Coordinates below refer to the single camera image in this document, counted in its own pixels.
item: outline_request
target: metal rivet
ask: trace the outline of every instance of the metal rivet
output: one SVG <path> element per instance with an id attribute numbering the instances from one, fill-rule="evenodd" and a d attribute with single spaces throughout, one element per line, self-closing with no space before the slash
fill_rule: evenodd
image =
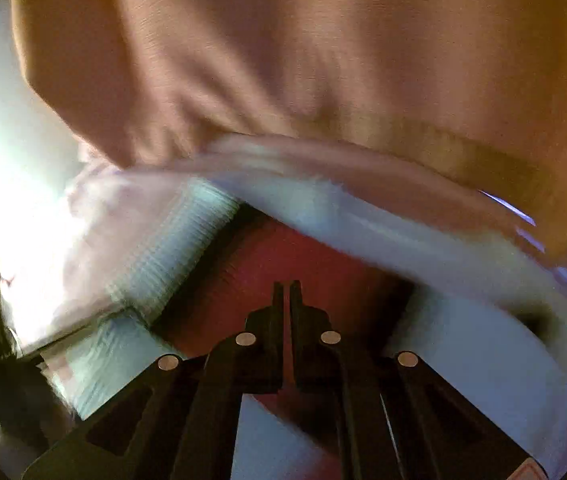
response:
<path id="1" fill-rule="evenodd" d="M 236 344 L 239 346 L 252 346 L 256 343 L 256 335 L 250 332 L 242 332 L 234 338 Z"/>
<path id="2" fill-rule="evenodd" d="M 321 334 L 321 341 L 327 345 L 336 345 L 341 340 L 341 334 L 339 332 L 334 332 L 333 330 L 328 330 Z"/>
<path id="3" fill-rule="evenodd" d="M 397 357 L 397 361 L 401 366 L 405 366 L 408 368 L 414 368 L 419 364 L 419 357 L 417 357 L 412 352 L 401 352 L 399 357 Z"/>
<path id="4" fill-rule="evenodd" d="M 164 355 L 159 359 L 158 365 L 164 372 L 169 372 L 179 366 L 179 357 L 176 355 Z"/>

